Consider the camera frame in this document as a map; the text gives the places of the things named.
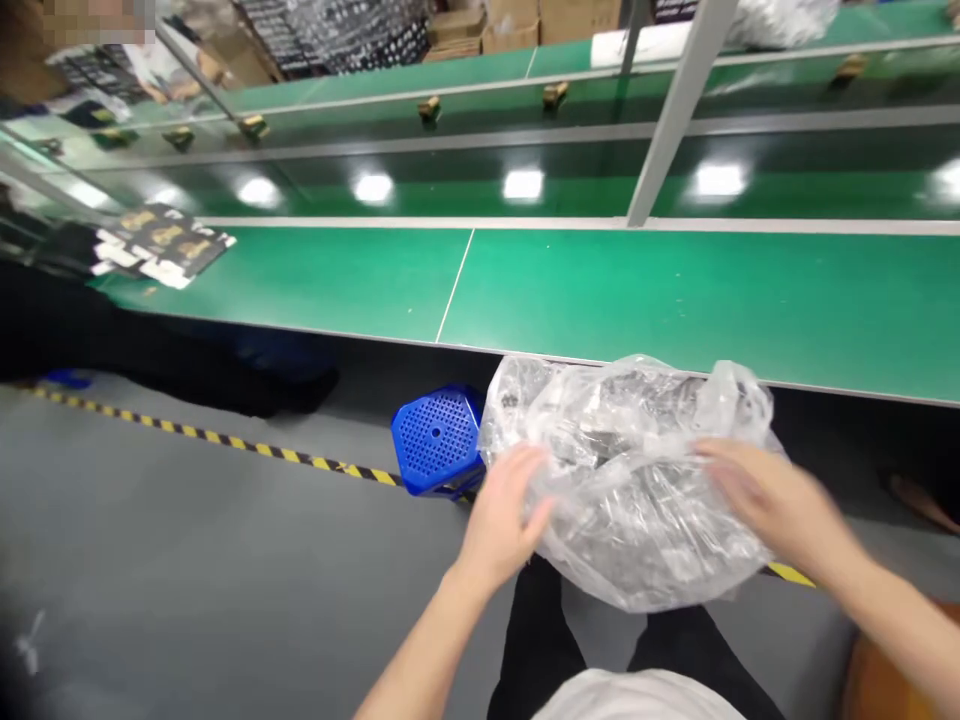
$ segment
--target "hand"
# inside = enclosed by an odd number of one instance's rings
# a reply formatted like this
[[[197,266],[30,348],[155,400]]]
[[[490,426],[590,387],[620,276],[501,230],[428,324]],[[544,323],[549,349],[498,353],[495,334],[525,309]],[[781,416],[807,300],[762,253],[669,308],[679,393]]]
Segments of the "hand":
[[[523,500],[530,478],[546,461],[546,453],[517,445],[487,473],[451,573],[488,599],[530,559],[547,529],[554,501],[541,502],[523,523]]]
[[[816,478],[789,461],[733,440],[701,440],[697,452],[730,507],[768,547],[828,589],[866,551]]]
[[[188,100],[200,94],[200,83],[196,80],[185,85],[180,85],[173,89],[174,100]]]

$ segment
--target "yellow black hazard tape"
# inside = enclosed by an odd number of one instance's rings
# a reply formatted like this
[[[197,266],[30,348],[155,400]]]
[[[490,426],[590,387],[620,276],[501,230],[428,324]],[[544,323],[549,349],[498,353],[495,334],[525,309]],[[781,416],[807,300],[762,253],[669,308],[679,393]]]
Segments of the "yellow black hazard tape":
[[[180,423],[170,422],[169,420],[158,420],[149,415],[141,415],[140,413],[130,412],[129,410],[119,410],[109,405],[101,405],[92,400],[84,400],[83,398],[73,395],[64,395],[42,387],[33,388],[29,392],[36,397],[52,400],[61,405],[88,410],[99,415],[126,420],[127,422],[145,425],[146,427],[157,428],[164,432],[183,435],[184,437],[203,440],[213,443],[214,445],[223,445],[225,447],[236,448],[237,450],[249,450],[250,452],[255,452],[266,457],[286,460],[287,462],[297,463],[299,465],[310,465],[320,470],[330,470],[352,477],[365,478],[383,483],[384,485],[403,486],[399,475],[388,473],[386,470],[374,470],[373,468],[365,468],[360,465],[351,465],[350,463],[343,463],[338,460],[331,460],[330,458],[310,455],[309,453],[298,452],[296,450],[288,450],[287,448],[267,445],[265,443],[252,443],[249,440],[243,440],[242,438],[232,435],[224,435],[223,433],[203,430],[191,425],[182,425]]]
[[[801,573],[798,570],[794,570],[789,565],[784,565],[783,563],[773,562],[767,565],[763,570],[760,571],[762,575],[772,575],[773,577],[778,577],[781,580],[786,580],[787,582],[796,583],[797,585],[806,585],[807,587],[816,587],[813,580],[808,578],[806,575]]]

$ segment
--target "cardboard box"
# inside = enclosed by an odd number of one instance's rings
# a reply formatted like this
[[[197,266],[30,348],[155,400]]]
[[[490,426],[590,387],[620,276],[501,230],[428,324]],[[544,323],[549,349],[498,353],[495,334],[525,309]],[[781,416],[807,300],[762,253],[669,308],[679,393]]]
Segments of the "cardboard box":
[[[480,54],[480,38],[462,38],[460,40],[449,40],[441,43],[423,58],[423,62],[441,62],[443,60],[456,60],[457,58],[474,57]]]
[[[228,90],[270,85],[283,79],[242,28],[230,35],[213,37],[202,43],[202,47],[230,71],[233,79],[225,84]]]
[[[499,25],[508,21],[511,30],[529,29],[540,21],[537,0],[488,0],[487,24]]]
[[[544,45],[589,40],[618,29],[620,0],[541,0],[540,41]]]
[[[483,8],[437,13],[427,28],[427,39],[433,47],[437,47],[451,40],[479,38],[485,24]]]
[[[483,31],[483,54],[493,55],[498,52],[513,52],[524,48],[536,47],[540,42],[540,21],[537,20],[529,27],[509,33],[494,32],[492,26],[487,25]]]

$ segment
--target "blue stool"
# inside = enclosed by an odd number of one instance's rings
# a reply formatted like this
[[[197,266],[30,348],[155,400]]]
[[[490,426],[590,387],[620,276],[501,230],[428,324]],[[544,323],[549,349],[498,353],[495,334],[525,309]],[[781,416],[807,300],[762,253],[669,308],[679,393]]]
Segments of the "blue stool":
[[[448,385],[397,410],[390,430],[407,492],[459,500],[483,481],[476,393]]]
[[[71,390],[86,390],[93,384],[89,377],[78,375],[76,370],[53,370],[47,373],[45,379]]]

